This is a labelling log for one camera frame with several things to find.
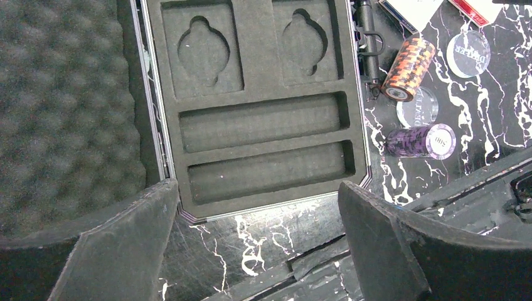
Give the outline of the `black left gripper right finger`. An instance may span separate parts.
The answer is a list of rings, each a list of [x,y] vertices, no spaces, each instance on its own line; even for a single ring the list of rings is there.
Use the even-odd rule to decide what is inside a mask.
[[[481,236],[344,181],[338,208],[366,300],[530,300],[531,244]]]

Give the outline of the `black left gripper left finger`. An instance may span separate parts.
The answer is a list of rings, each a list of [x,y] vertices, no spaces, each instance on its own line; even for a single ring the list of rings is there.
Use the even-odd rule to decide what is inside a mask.
[[[169,178],[73,221],[3,238],[1,299],[152,299],[178,201]]]

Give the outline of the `purple black poker chip stack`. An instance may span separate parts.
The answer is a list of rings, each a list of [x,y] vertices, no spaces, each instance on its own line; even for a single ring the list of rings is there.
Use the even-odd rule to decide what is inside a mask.
[[[385,142],[390,155],[444,160],[456,147],[453,129],[445,124],[433,124],[409,129],[392,130]]]

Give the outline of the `black poker set case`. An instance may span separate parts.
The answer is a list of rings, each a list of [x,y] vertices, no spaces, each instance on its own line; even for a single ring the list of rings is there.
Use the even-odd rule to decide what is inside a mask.
[[[351,1],[2,1],[1,237],[165,179],[191,223],[370,178]]]

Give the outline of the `orange black poker chip stack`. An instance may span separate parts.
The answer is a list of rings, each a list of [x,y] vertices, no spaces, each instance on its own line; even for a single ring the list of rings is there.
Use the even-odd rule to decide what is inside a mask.
[[[435,46],[423,38],[404,41],[381,86],[382,94],[396,102],[412,101],[435,50]]]

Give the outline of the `clear acrylic blind button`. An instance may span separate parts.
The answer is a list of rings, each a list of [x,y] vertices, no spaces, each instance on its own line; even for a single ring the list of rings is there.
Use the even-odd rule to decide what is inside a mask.
[[[404,128],[434,124],[439,112],[439,103],[435,94],[420,87],[410,102],[398,102],[396,113]]]

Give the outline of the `clear acrylic dealer button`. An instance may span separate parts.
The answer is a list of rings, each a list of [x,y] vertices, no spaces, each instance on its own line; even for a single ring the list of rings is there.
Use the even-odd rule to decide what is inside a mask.
[[[488,67],[491,49],[486,37],[478,31],[463,31],[449,42],[446,51],[450,70],[460,78],[481,75]]]

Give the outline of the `blue playing card box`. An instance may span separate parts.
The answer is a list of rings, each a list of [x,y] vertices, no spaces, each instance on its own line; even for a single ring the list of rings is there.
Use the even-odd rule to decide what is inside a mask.
[[[415,34],[425,29],[443,0],[381,0],[378,3]]]

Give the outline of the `red playing card box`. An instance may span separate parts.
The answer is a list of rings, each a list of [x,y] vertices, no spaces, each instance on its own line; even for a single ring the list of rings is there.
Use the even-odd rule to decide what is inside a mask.
[[[467,16],[479,28],[495,22],[503,4],[491,0],[449,0],[455,8]]]

